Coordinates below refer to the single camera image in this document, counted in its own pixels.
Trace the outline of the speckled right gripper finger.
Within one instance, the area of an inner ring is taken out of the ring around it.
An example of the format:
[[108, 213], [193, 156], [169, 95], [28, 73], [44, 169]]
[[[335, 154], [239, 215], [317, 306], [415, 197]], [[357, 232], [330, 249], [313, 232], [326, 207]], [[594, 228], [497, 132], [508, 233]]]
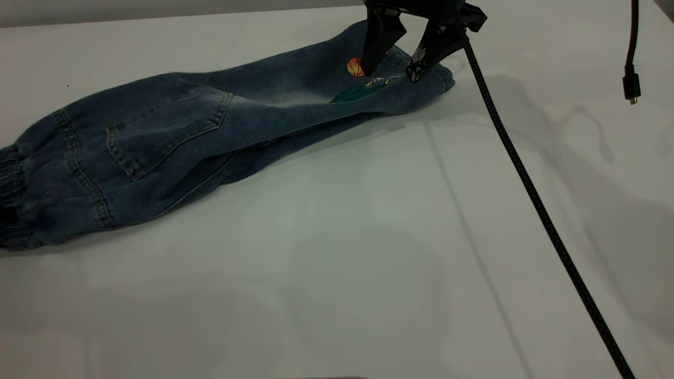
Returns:
[[449, 55], [463, 49], [463, 42], [454, 25], [428, 23], [423, 36], [407, 65], [407, 75], [417, 83]]

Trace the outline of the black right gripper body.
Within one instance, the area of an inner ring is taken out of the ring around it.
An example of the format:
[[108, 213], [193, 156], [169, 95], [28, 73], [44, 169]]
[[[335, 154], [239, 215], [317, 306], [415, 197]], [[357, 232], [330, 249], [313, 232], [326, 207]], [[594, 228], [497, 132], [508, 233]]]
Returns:
[[400, 14], [409, 14], [444, 27], [453, 25], [453, 14], [457, 14], [462, 24], [472, 32], [478, 32], [487, 20], [479, 7], [465, 1], [366, 1], [364, 4], [384, 19], [399, 20]]

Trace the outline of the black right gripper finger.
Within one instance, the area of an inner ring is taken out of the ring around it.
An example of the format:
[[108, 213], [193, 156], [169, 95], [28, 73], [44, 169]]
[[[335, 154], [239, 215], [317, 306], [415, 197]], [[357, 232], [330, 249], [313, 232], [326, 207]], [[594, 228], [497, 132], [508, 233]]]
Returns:
[[380, 65], [385, 55], [402, 36], [407, 33], [400, 20], [401, 11], [391, 8], [368, 8], [366, 35], [361, 69], [363, 74], [371, 76]]

